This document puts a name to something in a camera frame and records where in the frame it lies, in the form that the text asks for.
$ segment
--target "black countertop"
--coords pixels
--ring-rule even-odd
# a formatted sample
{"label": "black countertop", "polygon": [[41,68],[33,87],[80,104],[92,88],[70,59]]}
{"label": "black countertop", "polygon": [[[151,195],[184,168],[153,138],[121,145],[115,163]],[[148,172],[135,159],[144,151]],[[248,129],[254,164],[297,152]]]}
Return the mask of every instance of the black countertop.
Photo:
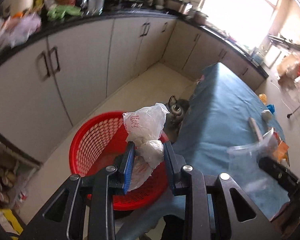
{"label": "black countertop", "polygon": [[216,39],[220,39],[223,43],[229,45],[237,54],[239,54],[243,59],[245,59],[252,67],[255,68],[264,78],[268,77],[266,71],[261,67],[255,65],[249,57],[245,55],[245,53],[234,44],[230,43],[229,41],[225,40],[223,37],[218,35],[213,30],[209,29],[206,26],[200,26],[190,20],[187,20],[184,15],[179,14],[174,11],[168,10],[155,10],[153,8],[120,8],[120,9],[111,9],[101,13],[101,15],[84,15],[81,17],[66,17],[62,20],[56,20],[53,22],[43,22],[40,30],[36,33],[32,34],[28,41],[24,44],[16,46],[14,48],[6,48],[2,52],[0,52],[0,65],[7,61],[10,57],[18,53],[20,50],[24,49],[28,45],[45,38],[53,33],[59,32],[61,30],[81,25],[88,22],[94,22],[99,20],[105,19],[113,19],[119,17],[167,17],[167,18],[178,18],[187,24],[190,24],[202,31],[206,31],[208,34],[214,36]]}

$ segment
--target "silver bolt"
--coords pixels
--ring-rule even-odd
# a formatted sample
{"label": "silver bolt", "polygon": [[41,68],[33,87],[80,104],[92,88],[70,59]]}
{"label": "silver bolt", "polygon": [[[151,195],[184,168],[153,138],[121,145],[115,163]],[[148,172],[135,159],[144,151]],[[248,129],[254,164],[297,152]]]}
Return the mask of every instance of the silver bolt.
{"label": "silver bolt", "polygon": [[230,179],[230,175],[228,173],[221,173],[220,174],[220,178],[223,179],[223,180],[228,180]]}
{"label": "silver bolt", "polygon": [[75,181],[75,180],[77,180],[77,179],[79,179],[79,175],[78,175],[78,174],[72,174],[72,175],[70,176],[70,180]]}
{"label": "silver bolt", "polygon": [[116,167],[113,166],[113,165],[109,165],[109,166],[106,167],[106,171],[109,171],[109,172],[115,171],[115,169],[116,169]]}
{"label": "silver bolt", "polygon": [[193,170],[192,166],[190,166],[190,165],[185,165],[182,168],[184,171],[192,171]]}

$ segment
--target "white cabinet door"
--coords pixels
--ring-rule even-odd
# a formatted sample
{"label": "white cabinet door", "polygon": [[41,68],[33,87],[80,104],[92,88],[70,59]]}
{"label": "white cabinet door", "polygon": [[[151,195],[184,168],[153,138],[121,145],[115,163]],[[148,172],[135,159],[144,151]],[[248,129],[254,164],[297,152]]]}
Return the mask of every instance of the white cabinet door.
{"label": "white cabinet door", "polygon": [[253,91],[256,91],[265,80],[252,66],[248,66],[239,76]]}
{"label": "white cabinet door", "polygon": [[73,125],[106,99],[113,21],[79,25],[48,37],[51,65]]}
{"label": "white cabinet door", "polygon": [[175,23],[175,19],[167,18],[150,18],[148,20],[146,35],[142,37],[135,65],[135,76],[143,73],[162,58]]}
{"label": "white cabinet door", "polygon": [[0,133],[20,150],[44,162],[72,128],[47,67],[46,39],[0,66]]}
{"label": "white cabinet door", "polygon": [[219,62],[225,52],[224,48],[224,44],[217,38],[202,32],[182,70],[183,73],[192,80],[199,79],[205,67]]}
{"label": "white cabinet door", "polygon": [[111,39],[107,96],[128,82],[134,75],[141,35],[147,18],[133,17],[114,20]]}
{"label": "white cabinet door", "polygon": [[228,67],[237,76],[241,76],[249,65],[246,60],[244,60],[235,51],[228,48],[226,51],[222,52],[220,62]]}
{"label": "white cabinet door", "polygon": [[176,27],[163,55],[164,62],[181,72],[201,31],[187,23],[177,21]]}

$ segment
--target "countertop edge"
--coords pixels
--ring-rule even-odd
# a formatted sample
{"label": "countertop edge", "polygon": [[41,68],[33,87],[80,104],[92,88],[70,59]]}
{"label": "countertop edge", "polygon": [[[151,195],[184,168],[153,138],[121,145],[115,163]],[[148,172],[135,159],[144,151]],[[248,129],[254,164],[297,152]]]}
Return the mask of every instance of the countertop edge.
{"label": "countertop edge", "polygon": [[189,20],[186,20],[184,16],[176,15],[174,13],[168,13],[164,11],[154,11],[154,10],[123,10],[123,11],[114,11],[114,12],[108,12],[104,13],[104,15],[96,15],[96,16],[89,16],[89,17],[79,17],[75,18],[73,20],[70,20],[68,22],[52,22],[49,23],[48,26],[42,27],[41,30],[38,32],[32,34],[27,42],[15,46],[14,48],[6,48],[0,53],[0,66],[5,63],[7,60],[9,60],[11,57],[13,57],[15,54],[17,54],[22,49],[26,48],[27,46],[48,37],[51,34],[60,32],[62,30],[75,27],[81,24],[95,22],[95,21],[101,21],[101,20],[108,20],[108,19],[116,19],[116,18],[128,18],[128,17],[166,17],[166,18],[175,18],[179,19],[180,21],[187,23],[193,27],[196,27],[197,29],[204,31],[205,33],[208,33],[209,35],[213,36],[216,39],[221,40],[224,44],[228,45],[228,47],[232,48],[233,51],[235,51],[238,55],[240,55],[247,63],[249,63],[262,77],[265,79],[269,76],[267,72],[260,66],[255,66],[245,55],[241,54],[238,50],[230,46],[225,40],[221,39],[217,34],[214,34],[213,31],[208,31],[205,28],[203,28],[200,25],[197,25],[193,22],[189,22]]}

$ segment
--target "red plastic basket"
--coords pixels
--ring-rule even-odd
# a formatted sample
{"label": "red plastic basket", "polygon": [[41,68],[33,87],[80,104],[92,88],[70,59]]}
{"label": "red plastic basket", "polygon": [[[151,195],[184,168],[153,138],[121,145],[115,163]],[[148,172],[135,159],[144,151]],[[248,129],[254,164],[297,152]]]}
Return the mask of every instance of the red plastic basket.
{"label": "red plastic basket", "polygon": [[[123,154],[127,146],[127,131],[123,125],[123,112],[100,114],[87,121],[74,136],[69,153],[71,172],[81,177],[92,175],[113,164],[114,158]],[[168,140],[162,132],[162,142]],[[113,196],[114,210],[134,210],[153,203],[165,191],[168,180],[164,163],[139,188],[124,196]]]}

